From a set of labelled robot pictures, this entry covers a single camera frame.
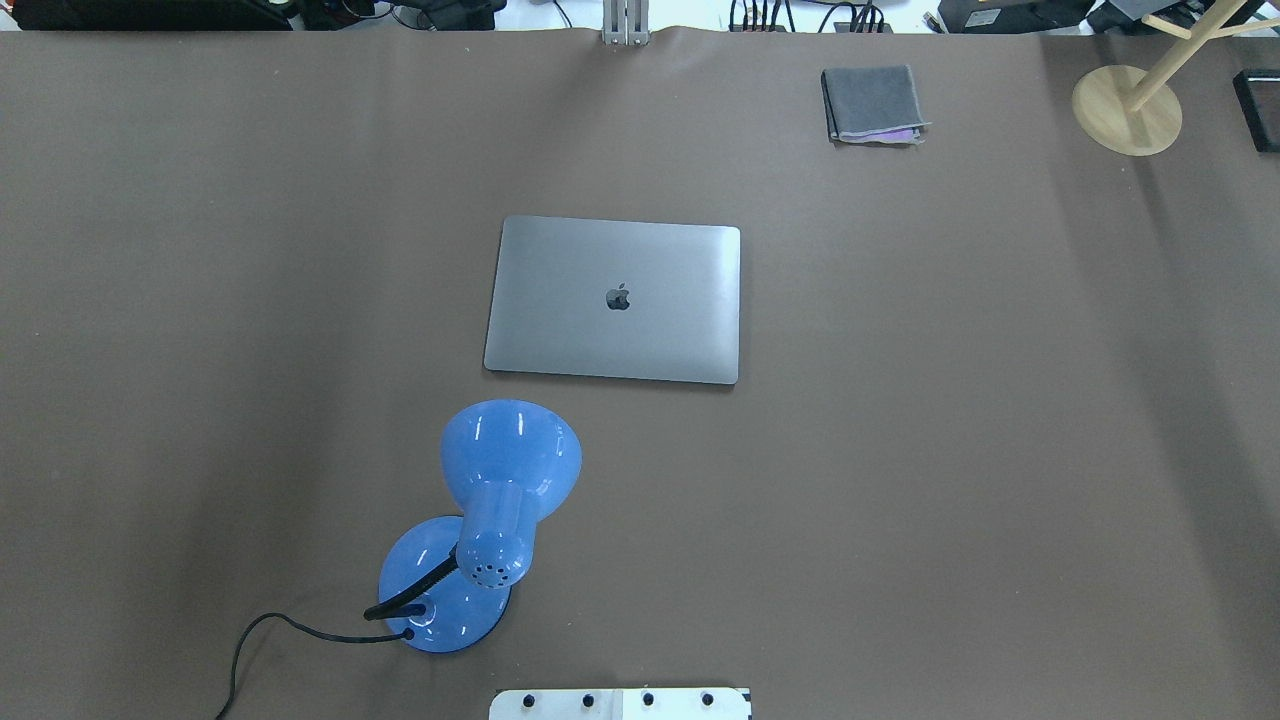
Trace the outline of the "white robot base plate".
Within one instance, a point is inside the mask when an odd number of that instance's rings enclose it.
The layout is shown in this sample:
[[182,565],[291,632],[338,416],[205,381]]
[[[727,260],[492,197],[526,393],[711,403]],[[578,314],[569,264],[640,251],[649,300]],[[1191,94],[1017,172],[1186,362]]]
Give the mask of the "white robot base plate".
[[489,719],[753,719],[749,689],[635,687],[511,689],[495,694]]

